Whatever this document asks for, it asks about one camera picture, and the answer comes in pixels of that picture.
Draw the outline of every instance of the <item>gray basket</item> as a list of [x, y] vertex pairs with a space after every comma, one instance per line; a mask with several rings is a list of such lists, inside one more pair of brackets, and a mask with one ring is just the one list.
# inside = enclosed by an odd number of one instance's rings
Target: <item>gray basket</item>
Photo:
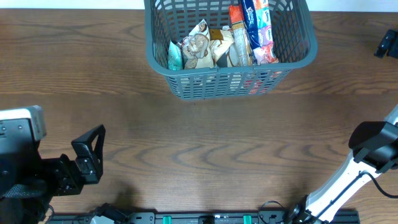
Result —
[[228, 7], [238, 5], [238, 0], [144, 2], [148, 63], [184, 100], [265, 94], [292, 69], [307, 66], [317, 55], [318, 43], [305, 0], [269, 0], [274, 52], [281, 63], [172, 71], [167, 69], [170, 40], [181, 41], [202, 19], [212, 29], [231, 26]]

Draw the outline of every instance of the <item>wooden table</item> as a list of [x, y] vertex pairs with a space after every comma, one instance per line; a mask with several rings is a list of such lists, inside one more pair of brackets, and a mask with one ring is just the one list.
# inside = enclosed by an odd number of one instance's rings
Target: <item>wooden table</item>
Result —
[[[398, 60], [373, 56], [398, 14], [313, 12], [317, 59], [270, 94], [185, 102], [145, 56], [144, 12], [0, 10], [0, 108], [38, 104], [43, 158], [71, 159], [70, 141], [106, 127], [104, 176], [56, 212], [102, 203], [164, 211], [285, 206], [324, 183], [344, 161], [362, 121], [398, 103]], [[379, 178], [398, 193], [398, 173]], [[362, 223], [397, 223], [398, 201], [373, 184], [345, 208]]]

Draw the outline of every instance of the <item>basket rim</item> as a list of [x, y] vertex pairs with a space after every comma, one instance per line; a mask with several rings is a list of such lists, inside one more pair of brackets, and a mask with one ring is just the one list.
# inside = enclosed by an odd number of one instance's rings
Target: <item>basket rim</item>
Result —
[[299, 0], [298, 9], [301, 10], [303, 19], [304, 31], [308, 35], [308, 41], [310, 50], [308, 54], [298, 62], [288, 63], [270, 63], [264, 65], [253, 65], [253, 66], [242, 66], [242, 67], [229, 67], [229, 68], [196, 68], [189, 70], [173, 71], [168, 68], [161, 66], [155, 59], [153, 54], [154, 45], [152, 38], [152, 12], [151, 12], [151, 0], [145, 0], [145, 35], [146, 35], [146, 58], [149, 66], [157, 73], [167, 77], [183, 77], [183, 76], [202, 76], [202, 75], [216, 75], [224, 73], [252, 73], [268, 70], [293, 70], [296, 68], [302, 68], [311, 64], [318, 53], [318, 41], [315, 36], [315, 29], [313, 21], [310, 15], [310, 10], [305, 0]]

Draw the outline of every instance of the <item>food wrapper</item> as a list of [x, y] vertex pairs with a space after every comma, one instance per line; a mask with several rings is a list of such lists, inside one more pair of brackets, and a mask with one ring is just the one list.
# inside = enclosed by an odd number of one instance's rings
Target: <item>food wrapper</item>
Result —
[[240, 66], [238, 50], [228, 30], [210, 29], [210, 51], [214, 63], [220, 68]]
[[214, 67], [210, 53], [210, 33], [203, 19], [182, 40], [181, 48], [185, 62], [184, 69]]
[[252, 61], [252, 50], [248, 39], [248, 33], [244, 28], [242, 7], [229, 6], [229, 16], [231, 18], [232, 30], [234, 34], [234, 40], [236, 50], [239, 55], [239, 62], [241, 66], [250, 66], [253, 64]]
[[278, 58], [274, 54], [274, 45], [269, 44], [267, 46], [258, 47], [253, 50], [254, 56], [257, 59], [257, 64], [264, 63], [277, 63]]
[[[253, 49], [272, 42], [271, 15], [268, 0], [242, 0], [244, 21], [248, 30], [250, 44]], [[269, 33], [271, 40], [265, 41]]]
[[170, 70], [182, 70], [181, 49], [170, 41], [169, 53], [167, 54], [167, 65]]

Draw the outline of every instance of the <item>white background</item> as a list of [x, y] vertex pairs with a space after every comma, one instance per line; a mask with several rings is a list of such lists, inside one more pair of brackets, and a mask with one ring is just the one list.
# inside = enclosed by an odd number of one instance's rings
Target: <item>white background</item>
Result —
[[[398, 0], [307, 0], [307, 4], [311, 11], [398, 12]], [[144, 0], [0, 0], [0, 8], [143, 9]]]

